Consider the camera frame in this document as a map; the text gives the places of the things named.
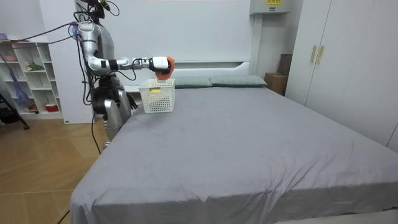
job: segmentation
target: wooden floor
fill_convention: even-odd
[[[90,124],[63,120],[0,126],[0,223],[53,224],[68,210],[73,189],[98,157]],[[106,140],[102,122],[94,133]],[[62,222],[69,223],[69,216]]]

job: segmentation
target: mattress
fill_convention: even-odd
[[[398,206],[398,154],[266,88],[142,107],[72,194],[71,223],[276,223]]]

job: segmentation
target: white wardrobe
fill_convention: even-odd
[[[286,97],[398,152],[398,0],[304,0]]]

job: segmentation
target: plastic basket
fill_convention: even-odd
[[[168,80],[146,80],[139,92],[145,113],[171,112],[174,108],[174,78]]]

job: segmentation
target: white wall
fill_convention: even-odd
[[[1,1],[0,32],[8,36],[27,37],[43,31],[39,0]]]
[[[44,26],[46,30],[74,20],[75,0],[60,3],[55,0],[40,0]],[[50,42],[68,37],[67,28],[59,29],[47,34]],[[62,107],[62,116],[65,123],[90,123],[93,115],[91,106],[83,104],[83,74],[80,70],[76,41],[66,41],[49,45],[51,60],[57,81],[58,93]]]
[[[256,75],[276,72],[280,55],[293,52],[303,0],[291,1],[290,13],[264,16]],[[121,15],[106,12],[102,23],[113,36],[117,57],[171,55],[177,62],[249,59],[254,17],[249,17],[248,0],[115,2]],[[132,72],[125,74],[131,77]],[[140,85],[152,78],[150,71],[137,75],[135,82],[120,76],[122,84]]]
[[[293,0],[290,13],[263,17],[257,75],[276,72],[280,55],[293,53],[302,6],[303,0]]]

